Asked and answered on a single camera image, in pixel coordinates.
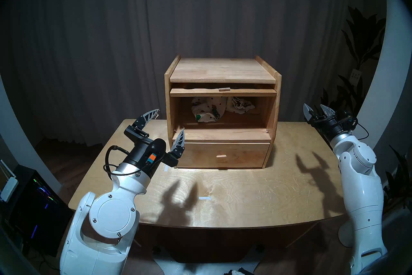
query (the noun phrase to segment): cloth on floor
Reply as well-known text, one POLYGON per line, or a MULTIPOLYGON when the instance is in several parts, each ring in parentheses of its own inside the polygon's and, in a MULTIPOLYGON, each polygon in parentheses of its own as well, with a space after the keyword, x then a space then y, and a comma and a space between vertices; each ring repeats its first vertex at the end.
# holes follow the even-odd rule
POLYGON ((229 273, 225 273, 223 275, 253 275, 252 273, 244 270, 243 267, 240 267, 238 271, 230 270, 229 273))

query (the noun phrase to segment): patterned cloth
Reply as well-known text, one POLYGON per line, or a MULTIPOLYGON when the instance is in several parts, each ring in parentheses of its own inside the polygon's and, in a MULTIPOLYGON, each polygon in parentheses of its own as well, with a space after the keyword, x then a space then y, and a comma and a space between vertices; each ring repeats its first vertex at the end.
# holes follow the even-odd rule
POLYGON ((216 122, 223 116, 227 97, 194 97, 192 113, 198 122, 216 122))
POLYGON ((251 102, 236 96, 230 96, 226 102, 226 110, 232 113, 243 114, 254 108, 255 106, 251 102))

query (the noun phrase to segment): cabinet top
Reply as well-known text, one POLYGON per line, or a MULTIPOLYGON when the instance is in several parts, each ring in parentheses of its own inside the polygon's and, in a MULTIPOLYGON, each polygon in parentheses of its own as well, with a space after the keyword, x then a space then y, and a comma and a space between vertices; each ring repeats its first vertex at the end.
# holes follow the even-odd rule
POLYGON ((181 58, 170 82, 275 84, 276 80, 252 58, 181 58))

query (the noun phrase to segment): price tag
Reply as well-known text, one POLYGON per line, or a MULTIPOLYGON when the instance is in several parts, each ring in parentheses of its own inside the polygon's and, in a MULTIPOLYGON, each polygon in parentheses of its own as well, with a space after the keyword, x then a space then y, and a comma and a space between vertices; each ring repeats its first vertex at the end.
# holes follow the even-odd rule
POLYGON ((354 86, 358 85, 361 75, 362 75, 361 71, 352 69, 351 76, 349 77, 349 82, 354 86))

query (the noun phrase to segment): wooden drawer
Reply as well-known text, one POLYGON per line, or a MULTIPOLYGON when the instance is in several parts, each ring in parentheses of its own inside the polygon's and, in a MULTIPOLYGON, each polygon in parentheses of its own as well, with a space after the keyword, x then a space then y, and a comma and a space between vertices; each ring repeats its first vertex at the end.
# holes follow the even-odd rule
POLYGON ((270 143, 185 143, 178 167, 261 168, 270 143))

